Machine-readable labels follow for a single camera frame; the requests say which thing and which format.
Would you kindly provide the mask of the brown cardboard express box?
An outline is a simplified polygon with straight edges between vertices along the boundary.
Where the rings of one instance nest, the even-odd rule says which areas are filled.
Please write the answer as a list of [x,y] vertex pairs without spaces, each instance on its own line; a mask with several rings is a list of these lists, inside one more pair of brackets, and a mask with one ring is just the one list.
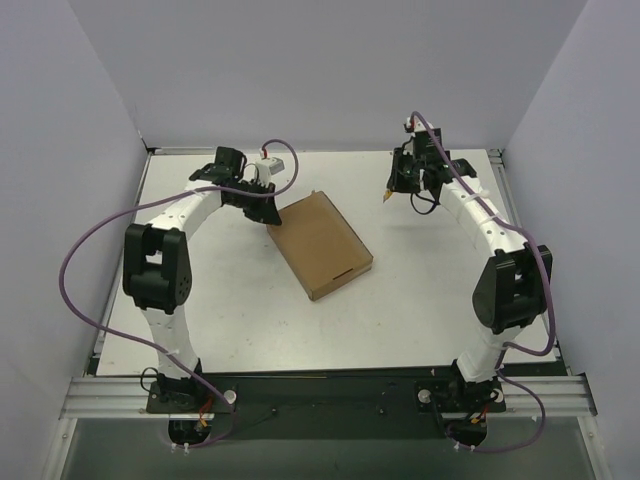
[[371,270],[374,256],[332,200],[314,191],[279,210],[267,231],[311,301]]

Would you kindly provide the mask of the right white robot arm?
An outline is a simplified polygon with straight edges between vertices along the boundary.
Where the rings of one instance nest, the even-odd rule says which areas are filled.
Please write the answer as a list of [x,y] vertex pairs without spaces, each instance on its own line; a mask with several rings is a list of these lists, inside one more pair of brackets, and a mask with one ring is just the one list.
[[485,257],[472,295],[477,338],[453,369],[464,385],[486,383],[521,331],[547,311],[552,255],[508,223],[471,164],[443,148],[440,129],[411,117],[405,130],[409,138],[393,150],[384,196],[429,193],[432,206],[446,210]]

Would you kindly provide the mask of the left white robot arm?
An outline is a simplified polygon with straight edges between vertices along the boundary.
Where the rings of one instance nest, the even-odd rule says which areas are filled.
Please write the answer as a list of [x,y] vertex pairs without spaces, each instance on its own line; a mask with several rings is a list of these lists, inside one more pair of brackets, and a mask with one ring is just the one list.
[[189,239],[225,205],[241,209],[253,222],[282,224],[273,177],[284,170],[284,162],[263,154],[249,180],[244,178],[247,165],[241,151],[217,148],[214,160],[189,176],[186,196],[125,231],[123,290],[145,317],[153,342],[163,348],[158,353],[159,396],[183,411],[196,410],[205,398],[204,385],[193,377],[202,367],[184,308],[193,287]]

